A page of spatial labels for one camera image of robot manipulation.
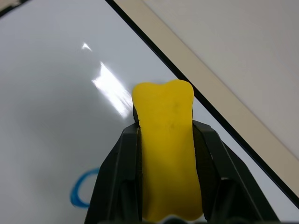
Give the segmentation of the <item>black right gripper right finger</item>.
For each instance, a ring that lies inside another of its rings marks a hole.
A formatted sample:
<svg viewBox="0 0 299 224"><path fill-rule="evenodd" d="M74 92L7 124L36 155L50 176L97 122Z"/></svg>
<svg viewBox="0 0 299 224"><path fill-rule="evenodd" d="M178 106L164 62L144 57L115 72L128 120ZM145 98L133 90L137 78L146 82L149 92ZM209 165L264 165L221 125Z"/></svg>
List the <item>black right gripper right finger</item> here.
<svg viewBox="0 0 299 224"><path fill-rule="evenodd" d="M246 164L211 126L192 122L202 209L208 224L277 222Z"/></svg>

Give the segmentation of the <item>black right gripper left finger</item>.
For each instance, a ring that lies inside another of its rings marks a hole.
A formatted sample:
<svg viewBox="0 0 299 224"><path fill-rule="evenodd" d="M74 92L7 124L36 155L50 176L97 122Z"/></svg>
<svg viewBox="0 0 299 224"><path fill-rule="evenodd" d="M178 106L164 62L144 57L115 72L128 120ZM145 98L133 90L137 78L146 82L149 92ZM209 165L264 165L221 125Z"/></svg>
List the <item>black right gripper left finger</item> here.
<svg viewBox="0 0 299 224"><path fill-rule="evenodd" d="M141 222L141 131L134 123L122 131L100 167L84 224Z"/></svg>

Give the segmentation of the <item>yellow whiteboard eraser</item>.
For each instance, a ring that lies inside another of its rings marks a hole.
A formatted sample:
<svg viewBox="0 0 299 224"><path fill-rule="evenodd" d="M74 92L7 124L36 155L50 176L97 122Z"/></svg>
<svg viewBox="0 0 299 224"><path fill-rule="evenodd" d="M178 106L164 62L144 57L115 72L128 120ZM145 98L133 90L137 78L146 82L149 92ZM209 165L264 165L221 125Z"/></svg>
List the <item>yellow whiteboard eraser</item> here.
<svg viewBox="0 0 299 224"><path fill-rule="evenodd" d="M192 132L192 86L182 80L141 83L132 90L141 130L142 216L158 222L202 213Z"/></svg>

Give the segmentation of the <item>black-framed whiteboard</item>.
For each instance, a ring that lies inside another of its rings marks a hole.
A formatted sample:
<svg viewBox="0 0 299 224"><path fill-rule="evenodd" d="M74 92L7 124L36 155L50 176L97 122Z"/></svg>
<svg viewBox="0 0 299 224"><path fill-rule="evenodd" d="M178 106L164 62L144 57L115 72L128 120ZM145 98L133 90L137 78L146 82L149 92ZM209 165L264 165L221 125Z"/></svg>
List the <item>black-framed whiteboard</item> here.
<svg viewBox="0 0 299 224"><path fill-rule="evenodd" d="M83 224L70 191L133 123L131 91L213 74L162 59L116 0L29 0L0 17L0 224Z"/></svg>

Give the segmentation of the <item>blue marker drawing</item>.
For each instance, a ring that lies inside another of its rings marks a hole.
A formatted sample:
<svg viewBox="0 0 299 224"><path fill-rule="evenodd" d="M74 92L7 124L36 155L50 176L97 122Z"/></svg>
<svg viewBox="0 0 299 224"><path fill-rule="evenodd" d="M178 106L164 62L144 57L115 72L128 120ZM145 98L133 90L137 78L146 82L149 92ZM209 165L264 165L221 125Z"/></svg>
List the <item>blue marker drawing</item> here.
<svg viewBox="0 0 299 224"><path fill-rule="evenodd" d="M99 170L99 167L90 169L75 181L70 191L70 202L74 207L89 208Z"/></svg>

